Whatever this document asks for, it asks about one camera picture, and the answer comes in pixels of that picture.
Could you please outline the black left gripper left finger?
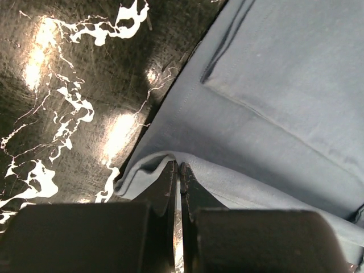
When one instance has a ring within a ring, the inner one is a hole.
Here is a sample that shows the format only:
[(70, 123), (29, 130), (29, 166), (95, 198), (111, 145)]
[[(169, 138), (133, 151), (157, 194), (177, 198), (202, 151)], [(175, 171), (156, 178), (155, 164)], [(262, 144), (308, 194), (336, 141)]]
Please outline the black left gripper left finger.
[(170, 272), (177, 163), (129, 202), (30, 205), (1, 239), (2, 272)]

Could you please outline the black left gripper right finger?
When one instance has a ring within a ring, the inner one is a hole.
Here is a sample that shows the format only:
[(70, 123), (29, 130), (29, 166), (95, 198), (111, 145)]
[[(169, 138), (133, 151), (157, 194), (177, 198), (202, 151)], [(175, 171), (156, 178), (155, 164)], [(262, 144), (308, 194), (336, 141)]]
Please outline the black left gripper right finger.
[(348, 272), (332, 228), (307, 210), (229, 209), (181, 165), (185, 272)]

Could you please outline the slate blue t shirt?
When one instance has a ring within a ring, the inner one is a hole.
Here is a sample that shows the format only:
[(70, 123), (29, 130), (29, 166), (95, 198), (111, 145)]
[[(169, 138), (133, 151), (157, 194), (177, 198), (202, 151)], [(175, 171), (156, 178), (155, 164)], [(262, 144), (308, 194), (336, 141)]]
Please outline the slate blue t shirt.
[(169, 160), (229, 208), (305, 209), (363, 271), (363, 2), (228, 1), (115, 194)]

